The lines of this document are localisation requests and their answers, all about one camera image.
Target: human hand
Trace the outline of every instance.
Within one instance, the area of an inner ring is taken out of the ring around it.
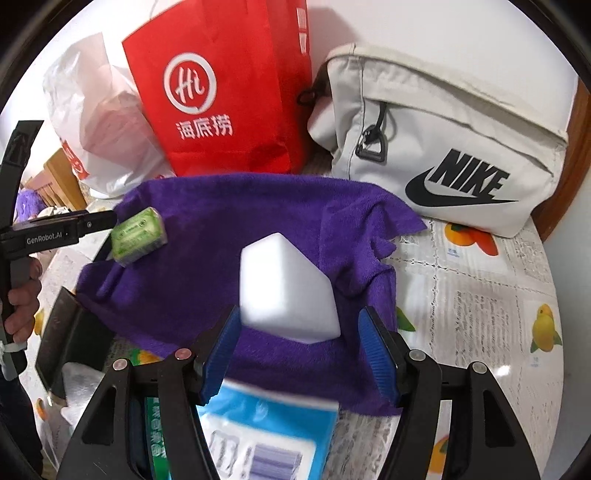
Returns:
[[[12,335],[14,343],[27,340],[35,328],[35,314],[39,310],[41,292],[41,274],[43,267],[38,259],[33,258],[30,266],[31,279],[21,288],[14,288],[8,292],[8,301],[14,305],[15,312],[4,323],[6,333]]]

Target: waist bag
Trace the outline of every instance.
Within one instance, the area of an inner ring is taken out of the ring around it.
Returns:
[[[421,215],[514,236],[556,189],[566,132],[496,87],[395,50],[346,45],[319,71],[310,135],[334,177]]]

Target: black pants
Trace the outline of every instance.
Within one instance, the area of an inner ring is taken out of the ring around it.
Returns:
[[[19,379],[7,382],[0,372],[0,421],[20,448],[33,469],[41,475],[43,457],[41,440],[37,435],[35,417],[31,399],[25,392]]]

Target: white circle logo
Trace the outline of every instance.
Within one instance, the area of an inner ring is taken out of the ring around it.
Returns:
[[[181,53],[170,61],[164,71],[164,91],[178,110],[199,115],[209,109],[216,99],[216,75],[201,55]]]

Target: red paper bag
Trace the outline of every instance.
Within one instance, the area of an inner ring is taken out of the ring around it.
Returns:
[[[309,153],[306,0],[184,0],[125,39],[177,175],[299,172]]]

